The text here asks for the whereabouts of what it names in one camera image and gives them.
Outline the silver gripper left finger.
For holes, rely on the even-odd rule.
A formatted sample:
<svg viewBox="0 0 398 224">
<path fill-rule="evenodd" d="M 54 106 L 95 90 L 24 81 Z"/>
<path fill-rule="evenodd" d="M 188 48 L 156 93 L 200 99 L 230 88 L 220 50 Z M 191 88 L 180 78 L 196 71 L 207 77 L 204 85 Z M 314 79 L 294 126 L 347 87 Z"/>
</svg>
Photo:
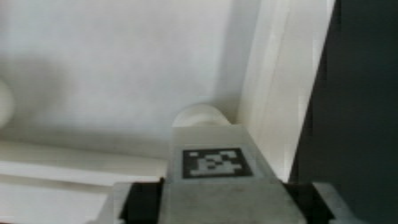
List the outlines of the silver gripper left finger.
<svg viewBox="0 0 398 224">
<path fill-rule="evenodd" d="M 163 182 L 159 178 L 113 185 L 95 224 L 157 224 Z"/>
</svg>

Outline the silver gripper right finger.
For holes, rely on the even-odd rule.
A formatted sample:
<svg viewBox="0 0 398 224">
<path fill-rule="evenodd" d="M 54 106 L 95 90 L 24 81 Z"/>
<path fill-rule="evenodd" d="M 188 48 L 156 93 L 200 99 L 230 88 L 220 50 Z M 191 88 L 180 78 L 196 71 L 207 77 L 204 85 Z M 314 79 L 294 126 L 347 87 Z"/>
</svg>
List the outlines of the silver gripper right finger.
<svg viewBox="0 0 398 224">
<path fill-rule="evenodd" d="M 307 224 L 355 224 L 355 215 L 328 183 L 285 183 Z"/>
</svg>

